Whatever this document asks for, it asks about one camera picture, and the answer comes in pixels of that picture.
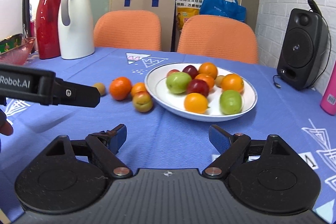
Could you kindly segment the left hand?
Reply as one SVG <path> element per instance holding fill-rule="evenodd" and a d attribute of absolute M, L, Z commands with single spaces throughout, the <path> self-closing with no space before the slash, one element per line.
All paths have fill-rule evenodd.
<path fill-rule="evenodd" d="M 6 136 L 13 134 L 13 127 L 7 121 L 7 116 L 2 110 L 0 110 L 0 133 Z"/>

